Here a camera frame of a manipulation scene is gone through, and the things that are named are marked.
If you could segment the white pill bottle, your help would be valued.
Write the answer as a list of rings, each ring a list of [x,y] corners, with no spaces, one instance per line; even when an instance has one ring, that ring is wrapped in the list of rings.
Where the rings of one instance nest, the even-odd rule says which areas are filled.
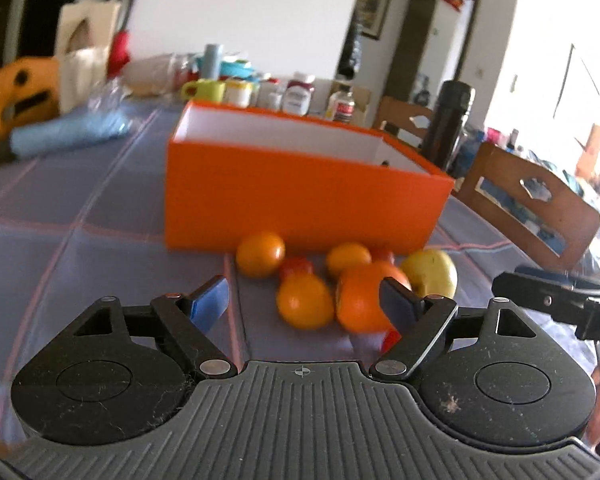
[[[280,110],[288,115],[304,117],[309,113],[315,76],[305,73],[294,73],[284,91]]]

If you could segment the framed picture right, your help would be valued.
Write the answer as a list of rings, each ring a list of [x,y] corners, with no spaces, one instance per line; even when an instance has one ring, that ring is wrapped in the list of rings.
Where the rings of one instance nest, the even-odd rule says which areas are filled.
[[[365,37],[380,39],[390,3],[391,0],[356,0],[356,13]]]

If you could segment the wooden chair right near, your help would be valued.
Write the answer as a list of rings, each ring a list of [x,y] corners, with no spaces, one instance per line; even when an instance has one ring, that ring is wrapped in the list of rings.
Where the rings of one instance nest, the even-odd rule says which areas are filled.
[[[489,182],[528,209],[565,242],[550,248],[524,222],[494,202],[481,188]],[[491,223],[542,268],[571,271],[600,229],[600,213],[550,170],[490,143],[478,149],[467,176],[454,196]]]

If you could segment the white paper bag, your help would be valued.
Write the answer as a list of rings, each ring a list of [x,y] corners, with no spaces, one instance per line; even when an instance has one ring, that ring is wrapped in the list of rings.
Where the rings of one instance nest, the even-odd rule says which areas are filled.
[[[61,115],[85,104],[106,80],[120,8],[117,1],[82,1],[61,8],[54,52]]]

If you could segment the small orange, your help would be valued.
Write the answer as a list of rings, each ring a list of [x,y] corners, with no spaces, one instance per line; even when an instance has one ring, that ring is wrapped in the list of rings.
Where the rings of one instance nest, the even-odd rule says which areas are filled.
[[[327,273],[333,280],[352,266],[362,266],[371,262],[370,250],[357,242],[339,244],[328,252],[325,259]]]
[[[286,256],[283,239],[271,232],[254,234],[242,240],[236,249],[238,271],[247,278],[263,280],[274,274]]]
[[[298,330],[319,330],[335,317],[332,292],[314,274],[291,275],[283,280],[276,292],[276,307],[280,317]]]

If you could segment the red tomato oblong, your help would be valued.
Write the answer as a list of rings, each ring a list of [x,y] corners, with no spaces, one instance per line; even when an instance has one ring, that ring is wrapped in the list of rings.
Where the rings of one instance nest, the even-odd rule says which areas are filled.
[[[388,247],[374,247],[370,248],[370,256],[373,262],[381,261],[394,265],[396,257],[394,252]]]

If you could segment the wooden chair right far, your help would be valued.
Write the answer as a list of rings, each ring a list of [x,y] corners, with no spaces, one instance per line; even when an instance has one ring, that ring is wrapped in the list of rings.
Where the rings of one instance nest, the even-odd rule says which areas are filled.
[[[392,96],[383,96],[373,122],[373,128],[393,134],[397,138],[401,131],[408,137],[405,143],[415,148],[422,145],[434,112],[426,106],[400,101]]]

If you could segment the small orange front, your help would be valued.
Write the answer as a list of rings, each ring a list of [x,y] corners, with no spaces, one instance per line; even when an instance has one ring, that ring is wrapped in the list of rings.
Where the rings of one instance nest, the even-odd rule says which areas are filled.
[[[291,275],[283,280],[276,292],[276,307],[280,317],[298,330],[319,330],[335,317],[332,292],[314,274]]]

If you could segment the small orange middle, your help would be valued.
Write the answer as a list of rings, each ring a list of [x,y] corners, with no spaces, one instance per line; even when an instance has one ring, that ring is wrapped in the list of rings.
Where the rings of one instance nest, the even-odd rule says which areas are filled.
[[[325,259],[327,273],[333,280],[352,266],[362,266],[371,262],[370,250],[357,242],[339,244],[328,252]]]

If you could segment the yellow green mug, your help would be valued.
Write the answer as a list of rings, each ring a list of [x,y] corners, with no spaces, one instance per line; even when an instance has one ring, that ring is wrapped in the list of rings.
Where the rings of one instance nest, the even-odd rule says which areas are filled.
[[[185,101],[220,104],[224,99],[224,92],[224,81],[198,79],[184,84],[181,88],[181,98]]]

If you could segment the black thermos bottle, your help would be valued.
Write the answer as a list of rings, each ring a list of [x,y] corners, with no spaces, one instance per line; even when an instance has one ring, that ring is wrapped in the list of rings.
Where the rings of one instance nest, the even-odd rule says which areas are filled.
[[[466,82],[448,80],[442,84],[434,116],[420,147],[420,154],[442,171],[450,166],[474,99],[475,89]]]

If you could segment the large orange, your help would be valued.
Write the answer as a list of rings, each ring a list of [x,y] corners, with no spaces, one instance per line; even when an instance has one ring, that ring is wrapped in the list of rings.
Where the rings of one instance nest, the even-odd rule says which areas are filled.
[[[340,273],[336,287],[336,317],[347,332],[376,334],[392,329],[379,303],[379,287],[384,278],[395,278],[407,289],[412,289],[407,276],[385,261],[351,266]]]

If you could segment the small orange left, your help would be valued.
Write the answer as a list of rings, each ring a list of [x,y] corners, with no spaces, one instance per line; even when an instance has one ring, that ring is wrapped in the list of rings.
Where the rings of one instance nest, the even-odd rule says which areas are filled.
[[[236,249],[238,271],[247,278],[263,280],[274,274],[286,256],[283,239],[271,232],[254,234],[242,240]]]

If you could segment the orange cardboard box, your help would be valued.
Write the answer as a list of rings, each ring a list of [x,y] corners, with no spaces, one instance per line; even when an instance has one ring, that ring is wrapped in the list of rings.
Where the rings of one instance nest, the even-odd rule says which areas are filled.
[[[166,151],[164,242],[232,252],[271,232],[298,252],[424,247],[453,180],[378,130],[190,102]]]

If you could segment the cardboard box background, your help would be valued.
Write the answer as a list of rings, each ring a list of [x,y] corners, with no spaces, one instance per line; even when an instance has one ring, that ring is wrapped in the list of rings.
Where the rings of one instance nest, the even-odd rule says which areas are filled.
[[[310,106],[312,115],[329,122],[365,127],[370,90],[338,79],[317,79],[314,86]]]

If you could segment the plaid blue tablecloth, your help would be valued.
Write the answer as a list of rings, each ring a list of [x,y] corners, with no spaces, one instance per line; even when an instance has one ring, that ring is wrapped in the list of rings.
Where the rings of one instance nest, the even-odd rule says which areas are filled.
[[[0,166],[0,442],[19,442],[9,387],[27,360],[103,296],[126,306],[191,292],[216,274],[232,301],[211,340],[233,361],[361,361],[377,336],[340,326],[295,330],[274,281],[250,281],[230,256],[172,252],[163,241],[166,149],[181,107],[135,101],[138,127],[83,150]]]

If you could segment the red tomato round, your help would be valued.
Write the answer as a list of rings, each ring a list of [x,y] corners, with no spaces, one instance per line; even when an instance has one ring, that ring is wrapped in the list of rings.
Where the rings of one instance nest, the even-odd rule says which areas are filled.
[[[313,263],[304,257],[286,258],[278,268],[279,281],[283,282],[297,275],[313,274]]]

